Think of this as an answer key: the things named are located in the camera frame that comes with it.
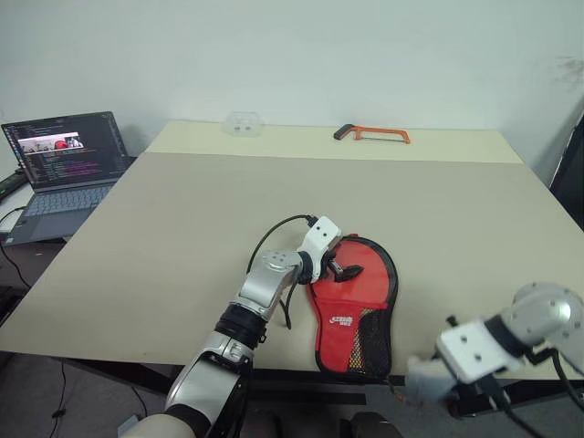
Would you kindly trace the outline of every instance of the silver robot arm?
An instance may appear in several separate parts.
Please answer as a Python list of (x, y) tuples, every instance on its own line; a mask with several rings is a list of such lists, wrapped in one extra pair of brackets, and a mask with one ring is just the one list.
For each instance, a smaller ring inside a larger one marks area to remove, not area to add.
[(165, 413), (142, 420), (124, 438), (225, 436), (242, 414), (254, 349), (266, 338), (282, 292), (318, 281), (340, 238), (340, 229), (322, 216), (297, 251), (264, 253), (201, 352), (172, 385)]
[(569, 289), (551, 283), (522, 287), (513, 305), (498, 315), (443, 332), (436, 342), (437, 359), (410, 358), (406, 399), (435, 401), (458, 383), (472, 384), (500, 370), (517, 370), (525, 359), (538, 364), (549, 358), (549, 349), (536, 354), (533, 347), (545, 341), (582, 373), (583, 324), (584, 304)]

